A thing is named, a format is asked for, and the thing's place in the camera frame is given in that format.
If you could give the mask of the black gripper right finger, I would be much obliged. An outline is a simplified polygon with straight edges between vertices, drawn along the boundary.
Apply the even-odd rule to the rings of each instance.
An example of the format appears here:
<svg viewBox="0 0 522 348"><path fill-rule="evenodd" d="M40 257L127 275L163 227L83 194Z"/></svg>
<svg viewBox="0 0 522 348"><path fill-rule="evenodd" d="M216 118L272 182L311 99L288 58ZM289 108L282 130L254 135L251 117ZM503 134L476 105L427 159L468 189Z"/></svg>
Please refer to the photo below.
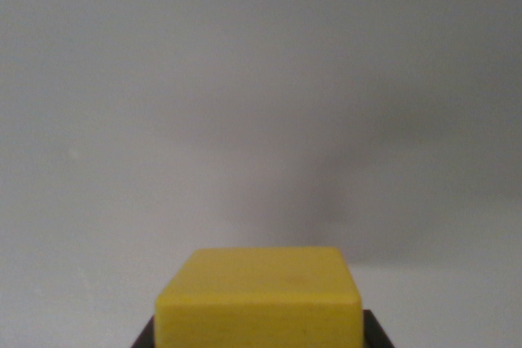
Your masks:
<svg viewBox="0 0 522 348"><path fill-rule="evenodd" d="M364 348L394 348L391 339L369 309L363 310Z"/></svg>

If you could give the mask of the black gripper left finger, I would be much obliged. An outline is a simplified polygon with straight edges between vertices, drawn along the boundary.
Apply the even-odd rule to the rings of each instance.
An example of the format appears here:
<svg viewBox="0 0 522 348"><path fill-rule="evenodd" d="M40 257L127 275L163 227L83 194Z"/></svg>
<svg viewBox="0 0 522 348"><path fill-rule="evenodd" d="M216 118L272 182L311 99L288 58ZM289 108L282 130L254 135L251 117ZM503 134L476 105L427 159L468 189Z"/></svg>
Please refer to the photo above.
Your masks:
<svg viewBox="0 0 522 348"><path fill-rule="evenodd" d="M154 348L154 316L150 318L131 348Z"/></svg>

